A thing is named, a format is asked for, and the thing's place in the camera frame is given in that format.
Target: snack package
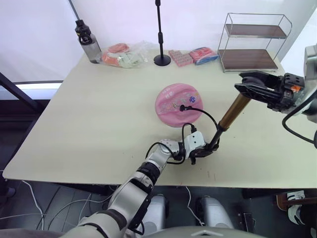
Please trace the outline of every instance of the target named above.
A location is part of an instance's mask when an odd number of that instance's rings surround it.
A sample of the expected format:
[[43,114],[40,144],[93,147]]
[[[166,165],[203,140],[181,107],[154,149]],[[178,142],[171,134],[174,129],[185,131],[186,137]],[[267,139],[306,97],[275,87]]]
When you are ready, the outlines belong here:
[[99,63],[116,67],[133,68],[147,62],[147,54],[147,43],[145,42],[130,46],[126,43],[118,43],[98,54],[96,60]]
[[201,47],[195,49],[189,53],[189,55],[194,59],[195,65],[213,61],[219,57],[214,51],[208,47]]

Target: floor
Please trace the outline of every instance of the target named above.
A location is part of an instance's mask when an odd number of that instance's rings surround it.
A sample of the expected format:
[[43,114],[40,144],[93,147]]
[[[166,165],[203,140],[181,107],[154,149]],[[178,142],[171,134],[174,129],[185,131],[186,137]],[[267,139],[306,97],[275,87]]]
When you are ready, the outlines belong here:
[[[19,139],[22,138],[24,130],[0,130],[0,165],[5,164],[5,160],[15,149]],[[67,232],[72,226],[78,223],[80,212],[85,202],[76,202],[66,207],[52,221],[54,216],[64,205],[78,199],[87,199],[90,193],[69,188],[66,186],[44,183],[30,182],[34,189],[34,194],[45,214],[45,230]],[[16,188],[16,194],[10,199],[0,197],[0,217],[18,214],[38,214],[39,211],[34,205],[34,201],[29,187],[21,181],[9,181],[9,186]],[[218,199],[228,212],[233,226],[243,230],[241,214],[252,213],[255,219],[255,233],[267,238],[298,238],[305,237],[305,228],[291,223],[287,214],[280,211],[273,196],[260,197],[255,199],[243,199],[240,188],[220,188],[220,187],[189,187],[192,194],[190,206],[195,210],[195,201],[209,195]],[[169,216],[166,220],[167,227],[195,225],[195,219],[186,208],[189,199],[188,191],[185,187],[179,186],[156,186],[153,194],[163,194],[169,201]],[[101,201],[107,198],[98,194],[92,194],[91,199]],[[88,216],[106,207],[101,203],[88,203],[82,216]],[[29,215],[0,220],[0,229],[27,228],[40,229],[41,217],[39,215]]]

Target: pink ball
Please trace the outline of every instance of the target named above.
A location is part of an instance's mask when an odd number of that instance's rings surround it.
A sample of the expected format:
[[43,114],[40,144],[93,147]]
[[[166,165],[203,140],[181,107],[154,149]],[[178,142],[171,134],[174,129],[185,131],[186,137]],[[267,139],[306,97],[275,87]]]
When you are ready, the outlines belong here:
[[172,127],[182,127],[184,123],[195,122],[202,114],[198,111],[179,110],[181,105],[203,109],[203,101],[198,91],[184,83],[175,83],[164,88],[155,101],[158,118]]

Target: metal shelf rack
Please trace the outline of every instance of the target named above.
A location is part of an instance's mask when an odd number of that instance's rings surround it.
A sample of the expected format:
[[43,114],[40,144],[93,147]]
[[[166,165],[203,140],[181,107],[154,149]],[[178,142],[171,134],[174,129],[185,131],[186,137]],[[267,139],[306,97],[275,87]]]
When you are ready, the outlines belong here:
[[[266,17],[270,24],[237,24],[232,20],[233,15],[246,16],[247,19],[250,19],[251,15],[263,16]],[[274,19],[278,19],[279,22],[272,24]],[[292,23],[284,14],[228,13],[218,46],[218,54],[220,56],[223,71],[246,71],[256,69],[262,71],[277,70],[274,60],[283,47],[285,40],[291,33],[291,30]],[[224,31],[226,32],[228,39],[224,49],[220,49]],[[227,47],[230,38],[263,38],[269,39],[269,42],[265,49],[228,49]],[[267,51],[272,39],[283,40],[274,57]]]

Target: white table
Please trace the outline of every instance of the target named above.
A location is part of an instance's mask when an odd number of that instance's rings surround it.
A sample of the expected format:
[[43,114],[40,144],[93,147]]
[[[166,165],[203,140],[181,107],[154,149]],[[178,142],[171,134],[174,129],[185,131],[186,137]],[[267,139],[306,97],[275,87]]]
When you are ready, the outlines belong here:
[[[283,69],[276,62],[283,75]],[[169,84],[187,83],[219,121],[238,91],[238,73],[223,73],[218,61],[166,67],[152,63],[122,69],[89,63],[83,56],[50,101],[3,172],[7,179],[67,183],[123,183],[143,162],[149,146],[163,138],[181,139],[181,129],[163,124],[154,110]],[[256,188],[317,187],[317,150],[288,133],[285,115],[251,101],[220,140],[218,151],[192,166],[168,165],[159,185]],[[202,115],[196,122],[206,141],[215,128]],[[304,115],[289,125],[312,137],[316,124]]]

